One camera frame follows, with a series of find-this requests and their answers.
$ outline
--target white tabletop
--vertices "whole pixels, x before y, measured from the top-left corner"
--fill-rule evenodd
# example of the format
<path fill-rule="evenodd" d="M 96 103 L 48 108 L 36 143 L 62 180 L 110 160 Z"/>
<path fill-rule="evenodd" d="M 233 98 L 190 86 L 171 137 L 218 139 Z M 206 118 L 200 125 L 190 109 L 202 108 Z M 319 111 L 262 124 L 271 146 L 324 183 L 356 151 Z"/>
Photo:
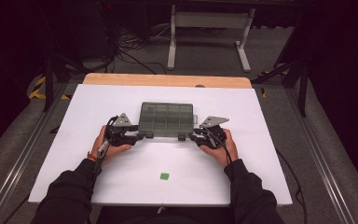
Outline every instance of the white tabletop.
<path fill-rule="evenodd" d="M 199 122 L 208 116 L 229 118 L 221 126 L 231 130 L 247 169 L 263 180 L 263 188 L 275 194 L 278 204 L 292 203 L 255 90 L 108 85 L 78 85 L 29 202 L 42 201 L 61 172 L 78 166 L 111 117 L 126 113 L 137 124 L 142 102 L 192 104 Z M 160 179 L 161 173 L 170 174 L 169 179 Z M 144 139 L 104 166 L 91 201 L 227 206 L 229 181 L 218 163 L 189 139 Z"/>

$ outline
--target tripod leg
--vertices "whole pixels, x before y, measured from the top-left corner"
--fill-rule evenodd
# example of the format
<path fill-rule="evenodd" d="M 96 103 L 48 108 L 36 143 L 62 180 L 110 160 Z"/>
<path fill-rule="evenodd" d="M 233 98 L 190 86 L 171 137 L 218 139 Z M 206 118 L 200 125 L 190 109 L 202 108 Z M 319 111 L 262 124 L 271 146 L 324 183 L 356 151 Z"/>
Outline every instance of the tripod leg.
<path fill-rule="evenodd" d="M 286 71 L 287 69 L 291 68 L 292 66 L 296 65 L 297 63 L 298 63 L 298 61 L 294 61 L 294 62 L 291 62 L 291 63 L 286 63 L 286 64 L 284 64 L 282 66 L 279 66 L 278 68 L 270 71 L 268 74 L 266 74 L 266 75 L 264 75 L 262 77 L 258 77 L 256 79 L 251 80 L 251 83 L 252 84 L 261 84 L 264 81 L 267 81 L 270 78 L 279 75 L 281 72 Z"/>
<path fill-rule="evenodd" d="M 282 85 L 284 88 L 293 88 L 298 79 L 301 77 L 301 74 L 303 72 L 303 63 L 302 62 L 298 62 L 297 64 L 295 64 L 293 67 L 290 68 L 289 72 L 287 73 L 286 77 L 284 78 L 284 80 L 282 81 Z"/>

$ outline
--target green sticker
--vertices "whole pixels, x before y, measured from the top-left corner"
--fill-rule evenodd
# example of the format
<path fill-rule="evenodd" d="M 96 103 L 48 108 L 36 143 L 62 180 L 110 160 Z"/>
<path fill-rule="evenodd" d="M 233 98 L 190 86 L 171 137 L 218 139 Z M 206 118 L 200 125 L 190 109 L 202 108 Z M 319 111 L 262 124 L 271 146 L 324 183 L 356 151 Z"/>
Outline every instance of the green sticker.
<path fill-rule="evenodd" d="M 160 179 L 165 179 L 167 180 L 170 177 L 170 174 L 167 173 L 161 173 L 161 175 L 159 176 Z"/>

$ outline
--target white metal stand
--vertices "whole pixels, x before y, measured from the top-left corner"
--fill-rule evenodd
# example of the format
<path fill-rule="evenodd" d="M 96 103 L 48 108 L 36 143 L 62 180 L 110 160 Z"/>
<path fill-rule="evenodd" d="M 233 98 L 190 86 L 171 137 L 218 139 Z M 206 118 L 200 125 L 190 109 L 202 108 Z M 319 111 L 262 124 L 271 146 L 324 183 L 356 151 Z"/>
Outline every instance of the white metal stand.
<path fill-rule="evenodd" d="M 210 28 L 233 28 L 243 29 L 242 40 L 236 41 L 236 48 L 240 55 L 243 71 L 250 72 L 251 67 L 243 49 L 246 38 L 252 24 L 255 9 L 249 10 L 249 13 L 205 13 L 205 12 L 176 12 L 175 6 L 172 6 L 171 15 L 171 44 L 168 54 L 169 70 L 175 67 L 176 53 L 176 27 L 210 27 Z"/>

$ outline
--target hand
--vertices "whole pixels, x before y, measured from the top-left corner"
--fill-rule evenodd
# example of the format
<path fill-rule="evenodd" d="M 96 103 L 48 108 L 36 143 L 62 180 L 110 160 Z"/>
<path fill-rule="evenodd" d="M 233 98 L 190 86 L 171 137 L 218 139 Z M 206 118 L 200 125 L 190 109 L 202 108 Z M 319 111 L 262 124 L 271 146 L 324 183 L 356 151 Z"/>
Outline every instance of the hand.
<path fill-rule="evenodd" d="M 100 146 L 103 144 L 103 136 L 104 136 L 105 128 L 106 128 L 106 125 L 104 125 L 101 128 L 100 134 L 95 139 L 94 146 L 92 147 L 92 151 L 90 153 L 94 157 L 97 157 L 98 148 L 100 148 Z M 104 160 L 103 160 L 103 165 L 105 165 L 108 162 L 110 162 L 118 153 L 127 151 L 130 148 L 131 148 L 131 145 L 121 145 L 119 147 L 114 147 L 114 146 L 110 145 L 108 147 L 107 151 L 106 151 L 106 155 L 105 155 Z"/>
<path fill-rule="evenodd" d="M 225 132 L 227 137 L 226 148 L 228 150 L 228 153 L 231 156 L 232 161 L 236 161 L 238 159 L 238 151 L 234 141 L 232 140 L 231 132 L 228 129 L 223 129 L 223 132 Z M 223 168 L 228 165 L 229 161 L 227 158 L 226 151 L 223 147 L 217 149 L 210 149 L 209 147 L 202 145 L 200 146 L 200 149 L 206 154 L 214 157 Z"/>

